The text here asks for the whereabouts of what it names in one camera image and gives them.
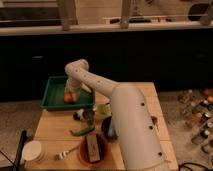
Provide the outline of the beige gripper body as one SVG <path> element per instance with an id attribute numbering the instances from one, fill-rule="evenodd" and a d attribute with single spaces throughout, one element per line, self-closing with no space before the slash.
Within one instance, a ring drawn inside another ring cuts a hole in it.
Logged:
<path id="1" fill-rule="evenodd" d="M 80 98 L 81 86 L 82 84 L 73 84 L 70 80 L 67 80 L 64 92 L 70 93 L 73 97 L 73 101 L 77 102 Z"/>

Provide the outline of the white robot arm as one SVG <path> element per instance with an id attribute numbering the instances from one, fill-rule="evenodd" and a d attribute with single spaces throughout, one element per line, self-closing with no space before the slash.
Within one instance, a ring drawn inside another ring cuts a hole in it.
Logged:
<path id="1" fill-rule="evenodd" d="M 86 84 L 110 100 L 113 126 L 127 170 L 170 171 L 146 99 L 139 88 L 89 72 L 85 59 L 68 63 L 65 73 L 72 93 Z"/>

